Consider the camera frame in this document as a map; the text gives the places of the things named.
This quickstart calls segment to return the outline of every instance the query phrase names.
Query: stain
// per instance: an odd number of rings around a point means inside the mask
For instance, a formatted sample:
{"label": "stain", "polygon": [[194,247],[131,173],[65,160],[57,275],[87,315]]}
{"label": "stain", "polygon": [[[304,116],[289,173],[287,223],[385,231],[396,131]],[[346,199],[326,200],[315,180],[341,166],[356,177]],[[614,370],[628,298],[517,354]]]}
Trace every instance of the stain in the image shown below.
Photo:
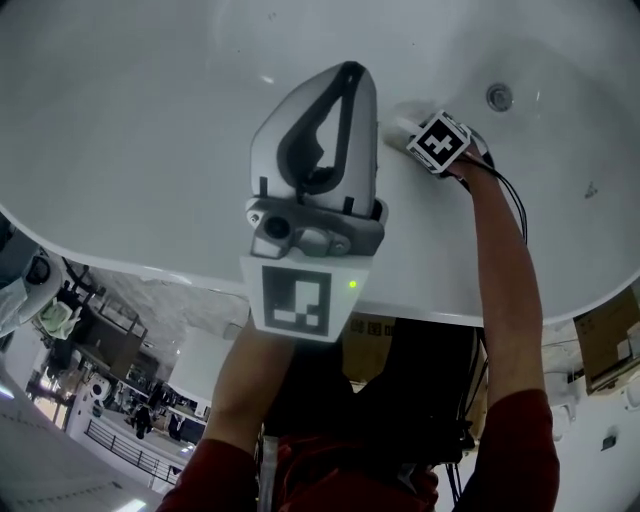
{"label": "stain", "polygon": [[591,199],[598,193],[598,189],[593,185],[593,181],[589,183],[589,188],[587,189],[587,193],[584,195],[585,199]]}

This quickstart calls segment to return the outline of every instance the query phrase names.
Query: railing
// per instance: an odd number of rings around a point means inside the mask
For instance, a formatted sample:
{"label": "railing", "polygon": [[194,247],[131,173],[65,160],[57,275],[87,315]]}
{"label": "railing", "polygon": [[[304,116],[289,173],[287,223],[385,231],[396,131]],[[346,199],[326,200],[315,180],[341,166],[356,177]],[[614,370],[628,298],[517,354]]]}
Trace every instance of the railing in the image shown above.
{"label": "railing", "polygon": [[159,478],[173,485],[175,485],[178,480],[181,468],[150,457],[134,445],[122,441],[118,436],[112,434],[93,420],[89,420],[89,427],[85,434],[96,443],[104,446],[111,453],[140,468],[142,471],[146,471],[155,478]]}

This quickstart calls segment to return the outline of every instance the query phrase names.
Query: sink drain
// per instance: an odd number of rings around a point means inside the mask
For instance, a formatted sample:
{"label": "sink drain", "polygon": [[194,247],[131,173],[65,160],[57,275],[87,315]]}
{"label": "sink drain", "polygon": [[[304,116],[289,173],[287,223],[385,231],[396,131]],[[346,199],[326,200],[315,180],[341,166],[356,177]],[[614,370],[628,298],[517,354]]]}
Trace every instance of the sink drain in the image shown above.
{"label": "sink drain", "polygon": [[493,84],[487,89],[487,103],[496,112],[506,112],[513,105],[513,93],[505,84]]}

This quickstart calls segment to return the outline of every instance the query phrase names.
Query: person's left arm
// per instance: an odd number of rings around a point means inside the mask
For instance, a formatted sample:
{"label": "person's left arm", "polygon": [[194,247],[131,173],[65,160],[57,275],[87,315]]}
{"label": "person's left arm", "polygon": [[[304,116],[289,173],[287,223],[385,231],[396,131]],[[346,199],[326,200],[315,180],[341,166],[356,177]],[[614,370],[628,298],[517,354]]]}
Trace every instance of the person's left arm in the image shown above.
{"label": "person's left arm", "polygon": [[293,348],[249,319],[220,371],[202,440],[159,511],[255,510],[256,441]]}

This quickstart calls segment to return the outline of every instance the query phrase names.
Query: red shirt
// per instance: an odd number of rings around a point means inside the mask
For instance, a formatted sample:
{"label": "red shirt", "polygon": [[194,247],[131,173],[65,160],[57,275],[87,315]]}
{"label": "red shirt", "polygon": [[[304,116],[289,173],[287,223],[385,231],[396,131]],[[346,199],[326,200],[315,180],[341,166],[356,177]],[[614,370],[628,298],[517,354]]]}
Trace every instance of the red shirt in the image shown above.
{"label": "red shirt", "polygon": [[[560,471],[551,429],[542,391],[516,393],[491,407],[475,472],[455,511],[551,512]],[[382,483],[368,476],[366,468],[341,464],[345,455],[353,460],[357,450],[321,436],[283,438],[273,491],[276,510],[433,510],[435,475],[414,471],[415,493],[399,482]],[[255,486],[253,457],[221,441],[204,440],[158,510],[255,511]]]}

